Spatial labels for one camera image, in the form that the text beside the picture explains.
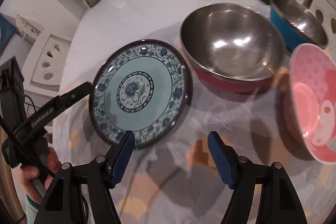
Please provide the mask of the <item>blue steel bowl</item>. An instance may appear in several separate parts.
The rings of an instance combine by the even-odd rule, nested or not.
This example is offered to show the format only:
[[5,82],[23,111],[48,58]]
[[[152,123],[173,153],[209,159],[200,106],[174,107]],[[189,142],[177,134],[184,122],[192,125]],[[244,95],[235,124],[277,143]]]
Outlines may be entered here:
[[270,0],[270,21],[284,38],[289,51],[310,43],[325,49],[328,37],[317,18],[295,0]]

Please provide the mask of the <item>blue floral ceramic plate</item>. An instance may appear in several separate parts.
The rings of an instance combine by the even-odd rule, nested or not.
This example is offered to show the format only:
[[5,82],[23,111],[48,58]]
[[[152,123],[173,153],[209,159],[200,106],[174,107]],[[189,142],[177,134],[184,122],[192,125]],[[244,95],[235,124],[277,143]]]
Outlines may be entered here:
[[98,136],[117,144],[132,131],[135,147],[164,138],[191,104],[191,72],[179,51],[155,39],[127,44],[98,70],[89,115]]

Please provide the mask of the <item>red steel bowl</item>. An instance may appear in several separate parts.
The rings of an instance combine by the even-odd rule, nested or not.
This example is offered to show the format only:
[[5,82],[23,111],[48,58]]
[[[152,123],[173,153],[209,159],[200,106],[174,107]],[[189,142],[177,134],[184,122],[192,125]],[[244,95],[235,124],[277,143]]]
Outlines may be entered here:
[[284,39],[270,20],[233,3],[191,12],[179,37],[199,78],[229,92],[249,93],[271,83],[284,59]]

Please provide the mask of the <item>white chair far left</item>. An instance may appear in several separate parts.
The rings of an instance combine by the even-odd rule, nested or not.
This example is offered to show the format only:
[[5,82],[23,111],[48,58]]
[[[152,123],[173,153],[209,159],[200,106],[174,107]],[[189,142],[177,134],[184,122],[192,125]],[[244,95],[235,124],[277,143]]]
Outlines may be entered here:
[[34,43],[22,68],[24,90],[45,97],[59,94],[64,66],[71,41],[48,31],[40,31],[20,15],[15,17],[17,27]]

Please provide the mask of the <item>pink cartoon bowl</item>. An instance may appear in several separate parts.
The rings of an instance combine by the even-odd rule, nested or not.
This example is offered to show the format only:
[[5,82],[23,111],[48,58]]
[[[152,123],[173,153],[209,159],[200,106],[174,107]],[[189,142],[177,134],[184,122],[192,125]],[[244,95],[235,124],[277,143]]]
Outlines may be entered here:
[[301,44],[289,60],[284,98],[289,132],[313,158],[335,164],[335,63],[321,48]]

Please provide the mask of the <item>fan pattern table mat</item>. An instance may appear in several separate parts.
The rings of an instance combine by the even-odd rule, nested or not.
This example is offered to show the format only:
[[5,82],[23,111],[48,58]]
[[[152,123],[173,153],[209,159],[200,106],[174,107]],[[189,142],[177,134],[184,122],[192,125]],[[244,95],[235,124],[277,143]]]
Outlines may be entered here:
[[[74,39],[61,89],[93,81],[103,62],[122,45]],[[193,97],[176,126],[153,146],[134,151],[112,197],[122,223],[220,223],[232,191],[222,183],[207,146],[217,131],[224,143],[255,163],[283,164],[308,223],[323,223],[335,206],[335,166],[314,160],[291,136],[283,119],[288,91],[288,57],[267,90],[228,93],[192,71]],[[54,124],[61,162],[80,165],[108,151],[89,118],[88,97]]]

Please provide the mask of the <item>white chair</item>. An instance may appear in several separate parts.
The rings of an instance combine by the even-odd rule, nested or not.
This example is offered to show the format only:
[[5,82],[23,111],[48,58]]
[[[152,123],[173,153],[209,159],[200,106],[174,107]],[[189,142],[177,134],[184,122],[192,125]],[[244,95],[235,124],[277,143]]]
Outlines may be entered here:
[[330,41],[335,40],[335,0],[297,0],[306,6],[325,29]]
[[17,27],[34,43],[22,68],[24,90],[45,97],[59,94],[64,66],[71,41],[48,31],[40,31],[20,15],[15,17]]

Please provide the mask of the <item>white chair near right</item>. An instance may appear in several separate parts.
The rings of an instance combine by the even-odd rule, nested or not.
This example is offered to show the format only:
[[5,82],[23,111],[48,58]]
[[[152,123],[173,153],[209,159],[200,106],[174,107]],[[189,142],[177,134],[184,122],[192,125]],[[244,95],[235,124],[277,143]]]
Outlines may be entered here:
[[335,0],[297,0],[306,6],[325,29],[330,41],[335,40]]

